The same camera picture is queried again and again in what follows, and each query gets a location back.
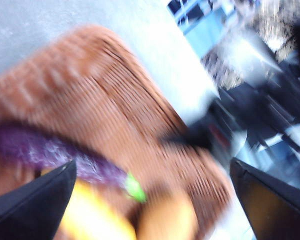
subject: eggplant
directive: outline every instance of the eggplant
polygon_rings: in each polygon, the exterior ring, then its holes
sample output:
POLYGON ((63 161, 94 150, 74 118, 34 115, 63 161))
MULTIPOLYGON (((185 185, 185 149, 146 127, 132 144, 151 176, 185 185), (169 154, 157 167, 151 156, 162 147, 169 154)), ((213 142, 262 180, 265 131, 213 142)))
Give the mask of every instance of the eggplant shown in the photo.
POLYGON ((45 134, 37 128, 16 123, 0 124, 0 158, 18 161, 36 171, 56 168, 75 160, 79 178, 118 187, 139 202, 146 200, 144 191, 132 174, 94 151, 45 134))

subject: brown wicker basket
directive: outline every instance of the brown wicker basket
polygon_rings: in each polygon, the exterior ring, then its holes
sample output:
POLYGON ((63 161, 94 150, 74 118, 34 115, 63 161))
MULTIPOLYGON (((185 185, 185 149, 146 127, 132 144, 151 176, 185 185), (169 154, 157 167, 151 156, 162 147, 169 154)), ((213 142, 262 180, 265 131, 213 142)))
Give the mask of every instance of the brown wicker basket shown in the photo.
MULTIPOLYGON (((0 121, 11 119, 95 149, 132 172, 149 199, 162 189, 185 189, 199 221, 197 239, 231 197, 228 178, 207 151, 160 143, 158 137, 185 125, 131 52, 103 27, 81 27, 0 76, 0 121)), ((33 177, 22 166, 0 163, 0 195, 33 177)), ((131 221, 138 215, 139 203, 113 189, 98 191, 131 221)))

